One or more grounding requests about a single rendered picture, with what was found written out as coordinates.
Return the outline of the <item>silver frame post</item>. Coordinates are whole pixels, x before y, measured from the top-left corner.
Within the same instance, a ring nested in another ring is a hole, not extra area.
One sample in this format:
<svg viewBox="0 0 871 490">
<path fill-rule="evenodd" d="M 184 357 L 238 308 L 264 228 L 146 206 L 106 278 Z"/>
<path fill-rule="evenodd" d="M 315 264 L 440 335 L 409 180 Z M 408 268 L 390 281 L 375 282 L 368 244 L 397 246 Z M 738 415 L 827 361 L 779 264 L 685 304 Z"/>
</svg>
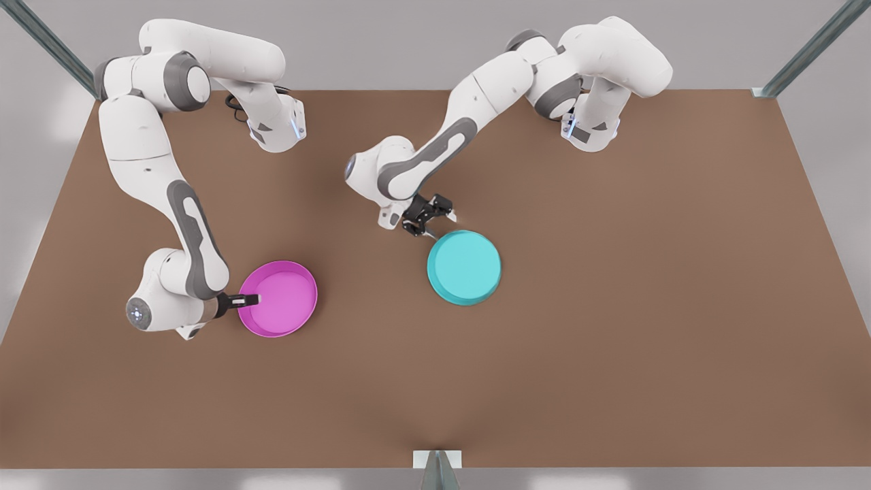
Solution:
<svg viewBox="0 0 871 490">
<path fill-rule="evenodd" d="M 762 87 L 753 87 L 758 99 L 775 99 L 812 65 L 862 14 L 871 8 L 871 0 L 845 0 L 840 9 L 815 32 L 814 36 L 792 56 L 786 65 Z"/>
<path fill-rule="evenodd" d="M 0 0 L 6 11 L 22 30 L 31 36 L 52 58 L 62 66 L 94 99 L 100 99 L 95 88 L 93 73 L 24 0 Z"/>
<path fill-rule="evenodd" d="M 423 469 L 421 490 L 460 490 L 455 469 L 462 468 L 460 450 L 414 451 L 412 468 Z"/>
</svg>

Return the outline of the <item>blue plate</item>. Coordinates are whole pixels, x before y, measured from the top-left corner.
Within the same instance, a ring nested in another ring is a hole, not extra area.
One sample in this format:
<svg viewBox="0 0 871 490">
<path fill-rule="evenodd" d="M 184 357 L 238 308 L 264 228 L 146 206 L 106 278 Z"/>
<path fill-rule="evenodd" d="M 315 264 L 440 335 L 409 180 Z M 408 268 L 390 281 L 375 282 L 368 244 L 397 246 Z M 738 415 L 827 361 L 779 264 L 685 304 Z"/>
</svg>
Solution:
<svg viewBox="0 0 871 490">
<path fill-rule="evenodd" d="M 482 303 L 497 290 L 502 261 L 487 237 L 457 230 L 435 241 L 427 255 L 427 279 L 448 303 L 470 306 Z"/>
</svg>

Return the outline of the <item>pink plate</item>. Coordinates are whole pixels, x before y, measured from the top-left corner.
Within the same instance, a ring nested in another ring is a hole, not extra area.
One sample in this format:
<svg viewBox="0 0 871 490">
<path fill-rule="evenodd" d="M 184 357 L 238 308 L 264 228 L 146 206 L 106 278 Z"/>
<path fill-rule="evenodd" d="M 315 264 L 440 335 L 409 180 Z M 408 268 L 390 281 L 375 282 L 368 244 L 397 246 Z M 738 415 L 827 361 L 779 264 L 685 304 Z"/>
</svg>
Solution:
<svg viewBox="0 0 871 490">
<path fill-rule="evenodd" d="M 313 275 L 293 261 L 261 265 L 245 279 L 240 293 L 258 295 L 258 304 L 243 307 L 237 314 L 243 326 L 264 338 L 297 331 L 314 313 L 318 299 Z"/>
</svg>

